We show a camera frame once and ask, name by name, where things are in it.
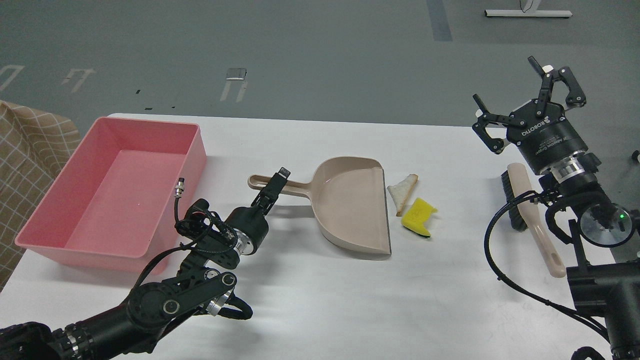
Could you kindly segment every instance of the sponge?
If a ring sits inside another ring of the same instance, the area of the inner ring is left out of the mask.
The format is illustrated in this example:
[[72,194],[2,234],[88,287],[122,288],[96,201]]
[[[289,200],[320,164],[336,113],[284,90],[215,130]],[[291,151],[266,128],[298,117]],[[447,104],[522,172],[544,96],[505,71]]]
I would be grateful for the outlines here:
[[431,236],[431,233],[424,227],[424,223],[429,220],[431,214],[438,212],[438,209],[429,205],[421,198],[415,199],[409,211],[402,217],[401,223],[407,229],[423,236]]

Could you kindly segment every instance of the pink plastic bin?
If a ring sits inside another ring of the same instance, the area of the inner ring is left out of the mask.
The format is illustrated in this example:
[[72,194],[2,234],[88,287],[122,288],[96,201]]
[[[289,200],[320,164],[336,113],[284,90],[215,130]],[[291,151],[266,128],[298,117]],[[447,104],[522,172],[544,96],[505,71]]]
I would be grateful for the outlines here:
[[196,124],[99,118],[15,243],[61,264],[140,272],[175,246],[175,183],[185,178],[183,215],[206,161]]

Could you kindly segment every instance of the dustpan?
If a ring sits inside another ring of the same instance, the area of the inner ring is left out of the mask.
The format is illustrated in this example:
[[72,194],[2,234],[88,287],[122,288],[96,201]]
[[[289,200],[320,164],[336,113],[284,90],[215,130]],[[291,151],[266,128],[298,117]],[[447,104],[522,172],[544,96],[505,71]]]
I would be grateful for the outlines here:
[[[271,178],[252,175],[260,190]],[[374,159],[341,156],[326,160],[311,182],[288,181],[282,194],[306,197],[323,236],[344,249],[391,254],[382,165]]]

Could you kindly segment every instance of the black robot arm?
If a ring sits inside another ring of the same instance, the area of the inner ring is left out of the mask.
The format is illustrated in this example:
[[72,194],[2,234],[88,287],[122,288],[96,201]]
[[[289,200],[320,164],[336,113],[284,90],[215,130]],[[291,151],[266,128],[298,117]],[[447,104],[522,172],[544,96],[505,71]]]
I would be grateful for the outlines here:
[[[578,266],[567,268],[575,314],[584,318],[604,317],[607,327],[602,330],[607,331],[605,338],[611,343],[613,358],[637,359],[640,357],[640,262],[591,265],[582,249],[582,239],[600,247],[621,245],[640,226],[640,213],[611,202],[595,175],[600,160],[587,153],[587,145],[566,118],[566,110],[586,104],[586,96],[571,69],[541,67],[533,57],[529,57],[529,63],[542,78],[538,97],[505,116],[490,113],[476,94],[473,98],[479,110],[473,129],[496,154],[509,143],[515,144],[531,170],[541,176],[544,191],[538,198],[547,203],[545,218],[549,229],[563,242],[572,244],[576,253]],[[566,109],[551,101],[553,85],[558,81],[569,88]],[[506,127],[507,141],[489,136],[486,132],[489,124]],[[566,208],[571,208],[578,219],[570,222],[571,234],[566,234],[556,223],[556,214]],[[572,359],[602,358],[592,350],[580,349]]]
[[[236,276],[208,264],[233,269],[239,255],[255,253],[269,230],[264,217],[288,176],[289,171],[281,168],[250,207],[235,209],[224,222],[209,211],[206,200],[197,200],[182,220],[175,216],[176,230],[192,242],[156,256],[120,305],[53,332],[33,322],[0,329],[0,360],[102,360],[151,353],[160,339],[191,316],[251,318],[251,307],[234,293]],[[181,178],[176,186],[176,212],[183,190]],[[189,254],[175,277],[142,284],[160,260],[178,250]]]

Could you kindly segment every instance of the bread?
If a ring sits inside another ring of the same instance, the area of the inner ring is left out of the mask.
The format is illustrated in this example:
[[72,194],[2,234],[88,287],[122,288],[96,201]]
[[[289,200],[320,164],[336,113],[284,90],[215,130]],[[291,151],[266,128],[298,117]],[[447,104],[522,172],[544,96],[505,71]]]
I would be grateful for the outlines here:
[[404,209],[404,205],[409,199],[409,195],[411,195],[411,191],[415,186],[415,183],[418,182],[418,175],[409,174],[404,180],[395,184],[387,186],[387,190],[389,194],[391,194],[391,199],[394,200],[394,204],[396,205],[396,216],[402,216],[402,211]]

